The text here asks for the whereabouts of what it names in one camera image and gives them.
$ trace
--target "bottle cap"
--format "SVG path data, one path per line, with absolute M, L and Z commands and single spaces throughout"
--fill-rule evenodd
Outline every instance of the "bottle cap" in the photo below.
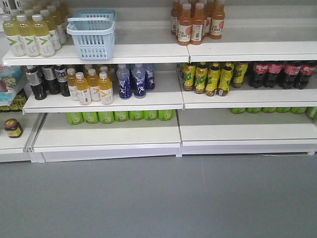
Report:
M 43 17 L 40 14 L 35 14 L 32 16 L 33 21 L 42 21 Z

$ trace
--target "dark soda bottle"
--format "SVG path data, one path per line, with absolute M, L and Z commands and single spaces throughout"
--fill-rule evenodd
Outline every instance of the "dark soda bottle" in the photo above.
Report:
M 26 66 L 27 70 L 25 76 L 31 85 L 32 92 L 36 100 L 43 100 L 47 94 L 43 90 L 43 81 L 38 69 L 33 65 Z
M 267 70 L 268 70 L 268 63 L 266 61 L 254 62 L 253 72 L 250 78 L 250 86 L 254 88 L 261 87 Z
M 276 85 L 276 79 L 283 69 L 283 61 L 271 61 L 268 64 L 268 71 L 264 75 L 264 87 L 273 88 Z
M 294 87 L 304 89 L 307 87 L 308 81 L 314 72 L 317 61 L 305 61 L 303 66 L 294 79 Z
M 294 85 L 294 80 L 302 66 L 301 61 L 288 61 L 284 70 L 279 74 L 277 80 L 280 87 L 291 89 Z

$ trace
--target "bottled drink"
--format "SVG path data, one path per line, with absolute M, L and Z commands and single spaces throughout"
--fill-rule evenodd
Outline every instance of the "bottled drink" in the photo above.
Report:
M 200 45 L 203 40 L 203 29 L 205 23 L 204 4 L 202 2 L 196 3 L 195 15 L 192 18 L 192 32 L 190 44 Z
M 144 98 L 146 91 L 145 91 L 145 69 L 142 68 L 141 63 L 136 63 L 135 68 L 132 71 L 133 78 L 136 83 L 136 90 L 134 90 L 134 96 L 136 98 Z
M 130 87 L 130 72 L 126 68 L 125 64 L 118 65 L 117 77 L 119 80 L 119 97 L 122 99 L 128 99 L 131 97 L 131 87 Z
M 264 75 L 264 87 L 273 88 L 276 85 L 276 79 L 283 69 L 283 61 L 271 61 L 268 64 L 268 71 Z
M 44 65 L 42 67 L 44 78 L 48 83 L 48 88 L 51 94 L 60 93 L 60 87 L 58 80 L 55 75 L 55 70 L 53 65 Z
M 290 89 L 302 66 L 301 61 L 288 61 L 284 70 L 278 76 L 278 83 L 284 89 Z
M 210 37 L 212 39 L 221 39 L 222 29 L 224 26 L 224 2 L 225 0 L 217 0 L 215 10 L 212 14 Z
M 151 91 L 155 88 L 154 83 L 154 64 L 153 63 L 145 63 L 143 64 L 145 69 L 145 89 L 147 91 Z
M 74 68 L 67 69 L 67 85 L 70 93 L 70 97 L 74 101 L 78 101 L 77 89 L 76 89 L 76 71 Z
M 55 54 L 53 43 L 50 38 L 50 31 L 46 22 L 40 14 L 32 16 L 35 39 L 38 43 L 40 53 L 44 57 L 51 57 Z
M 84 77 L 82 72 L 75 74 L 76 76 L 76 91 L 80 104 L 88 105 L 91 104 L 91 96 L 89 91 L 89 85 L 87 79 Z
M 88 70 L 87 77 L 91 100 L 97 102 L 100 101 L 100 89 L 99 89 L 99 77 L 96 74 L 96 70 L 91 68 Z
M 314 68 L 316 67 L 316 61 L 305 61 L 299 74 L 294 79 L 294 87 L 299 89 L 306 88 L 309 79 L 311 78 Z
M 27 65 L 25 76 L 31 85 L 32 92 L 36 100 L 43 100 L 46 98 L 46 92 L 43 90 L 43 82 L 39 71 L 34 65 Z
M 250 86 L 259 88 L 263 84 L 263 79 L 268 71 L 268 63 L 266 61 L 258 61 L 253 65 L 253 73 L 250 78 Z
M 67 85 L 67 77 L 66 77 L 67 72 L 66 71 L 67 71 L 67 68 L 64 65 L 57 64 L 55 67 L 55 74 L 56 74 L 56 77 L 57 77 L 57 80 L 58 80 L 58 83 L 60 86 L 61 94 L 64 97 L 69 97 L 70 93 L 69 93 L 69 89 L 68 89 L 68 85 Z
M 113 103 L 113 89 L 108 74 L 106 72 L 101 72 L 99 78 L 101 102 L 105 105 Z
M 12 20 L 11 15 L 3 15 L 3 30 L 5 32 L 6 38 L 9 40 L 10 49 L 14 56 L 23 56 L 25 55 L 22 42 L 20 40 L 19 30 L 17 22 Z
M 43 20 L 48 25 L 48 28 L 50 31 L 50 38 L 51 38 L 54 50 L 58 51 L 61 48 L 61 45 L 58 38 L 55 21 L 53 17 L 50 15 L 50 11 L 48 11 L 47 9 L 41 10 L 40 13 L 43 16 Z
M 190 43 L 192 32 L 192 18 L 190 16 L 190 8 L 190 3 L 184 3 L 182 15 L 179 18 L 178 44 L 181 46 L 187 46 Z
M 17 20 L 19 21 L 18 29 L 25 53 L 28 57 L 38 56 L 40 51 L 35 40 L 32 24 L 27 20 L 26 15 L 17 15 Z

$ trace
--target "blue bottle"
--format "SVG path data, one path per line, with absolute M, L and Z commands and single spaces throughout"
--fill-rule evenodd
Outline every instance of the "blue bottle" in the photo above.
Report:
M 125 64 L 118 64 L 117 77 L 119 80 L 119 97 L 122 99 L 128 99 L 131 97 L 130 87 L 130 72 L 126 68 Z
M 134 90 L 134 96 L 136 98 L 144 98 L 145 91 L 145 69 L 142 68 L 141 63 L 136 63 L 135 68 L 132 70 L 132 74 L 137 85 L 137 88 Z

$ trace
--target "yellow drink bottle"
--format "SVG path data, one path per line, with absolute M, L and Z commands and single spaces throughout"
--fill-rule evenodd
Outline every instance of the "yellow drink bottle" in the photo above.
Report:
M 25 55 L 16 21 L 12 20 L 12 16 L 8 14 L 3 15 L 2 20 L 3 30 L 9 40 L 13 55 L 18 57 Z
M 55 54 L 53 43 L 50 38 L 50 31 L 46 22 L 43 21 L 43 17 L 40 14 L 35 14 L 33 18 L 33 28 L 35 33 L 35 39 L 38 43 L 40 53 L 44 57 L 50 57 Z
M 50 31 L 50 38 L 53 43 L 54 50 L 59 50 L 61 48 L 61 44 L 58 38 L 58 33 L 55 25 L 54 18 L 50 15 L 50 11 L 47 9 L 40 11 L 41 15 L 43 16 L 43 20 L 48 25 Z
M 90 87 L 91 99 L 95 102 L 100 101 L 99 77 L 94 68 L 88 70 L 87 81 Z
M 107 73 L 101 72 L 99 78 L 101 102 L 105 105 L 113 103 L 113 89 Z
M 28 21 L 26 15 L 17 15 L 17 20 L 19 21 L 18 29 L 26 55 L 28 57 L 38 56 L 40 51 L 35 40 L 32 23 Z
M 91 96 L 89 91 L 89 85 L 87 79 L 84 77 L 82 72 L 75 74 L 76 76 L 76 91 L 80 104 L 88 105 L 91 104 Z

